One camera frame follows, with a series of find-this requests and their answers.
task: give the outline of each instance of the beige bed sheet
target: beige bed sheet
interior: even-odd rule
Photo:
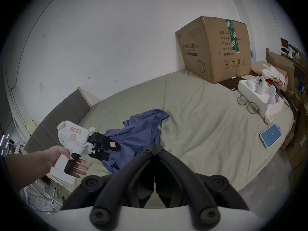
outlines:
[[[161,126],[160,142],[196,173],[220,174],[239,191],[277,152],[291,128],[293,114],[286,104],[274,115],[283,136],[270,148],[259,134],[266,125],[237,103],[238,91],[211,84],[185,70],[150,80],[124,90],[94,105],[79,125],[97,132],[123,128],[131,115],[163,109],[169,118]],[[106,175],[100,161],[83,156],[87,175]],[[61,182],[68,190],[75,186]]]

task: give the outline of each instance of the eyeglasses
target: eyeglasses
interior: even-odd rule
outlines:
[[[249,102],[249,100],[243,95],[237,99],[237,102],[239,105],[246,105],[248,103],[247,110],[252,114],[256,114],[259,111],[259,107],[255,103]]]

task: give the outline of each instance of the hand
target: hand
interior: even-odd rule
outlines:
[[[47,160],[49,169],[51,167],[54,167],[54,165],[56,164],[56,162],[57,162],[57,160],[58,160],[58,158],[61,154],[66,156],[69,160],[72,160],[69,150],[66,149],[63,146],[55,145],[55,146],[49,148],[48,150],[45,150],[44,152],[46,153],[46,160]],[[82,164],[86,163],[86,161],[82,160],[82,159],[78,159],[77,162],[82,163]],[[71,175],[76,177],[76,178],[81,178],[79,175],[86,175],[87,174],[86,172],[79,170],[79,169],[88,170],[88,168],[86,166],[76,163],[75,168],[73,168]]]

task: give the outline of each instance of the white box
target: white box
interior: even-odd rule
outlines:
[[[259,114],[264,118],[267,114],[273,115],[279,112],[283,107],[283,99],[276,95],[276,104],[268,104],[270,95],[268,89],[264,92],[264,95],[259,95],[255,91],[251,90],[246,85],[247,80],[240,80],[238,82],[238,91],[245,96],[249,102],[255,103],[259,107]]]

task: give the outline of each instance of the forearm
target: forearm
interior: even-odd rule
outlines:
[[[10,154],[5,158],[6,170],[18,191],[46,175],[51,168],[46,151],[28,155]]]

